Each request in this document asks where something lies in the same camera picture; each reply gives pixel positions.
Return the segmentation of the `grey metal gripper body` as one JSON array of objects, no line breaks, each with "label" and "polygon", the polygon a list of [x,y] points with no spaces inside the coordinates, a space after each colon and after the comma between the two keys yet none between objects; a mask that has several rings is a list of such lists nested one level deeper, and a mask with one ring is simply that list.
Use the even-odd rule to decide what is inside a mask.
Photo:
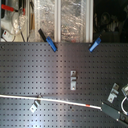
[{"label": "grey metal gripper body", "polygon": [[128,122],[128,116],[120,112],[119,110],[109,106],[106,103],[102,103],[101,105],[102,111],[119,122]]}]

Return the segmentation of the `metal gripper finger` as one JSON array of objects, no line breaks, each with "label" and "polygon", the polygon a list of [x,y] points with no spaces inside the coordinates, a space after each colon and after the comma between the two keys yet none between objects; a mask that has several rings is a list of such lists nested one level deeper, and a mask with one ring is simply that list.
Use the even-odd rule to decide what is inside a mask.
[{"label": "metal gripper finger", "polygon": [[128,84],[125,85],[121,90],[122,90],[124,96],[128,96]]},{"label": "metal gripper finger", "polygon": [[108,101],[109,102],[113,102],[114,99],[118,96],[118,94],[119,94],[118,89],[119,89],[119,85],[114,84],[111,91],[110,91],[110,94],[108,96]]}]

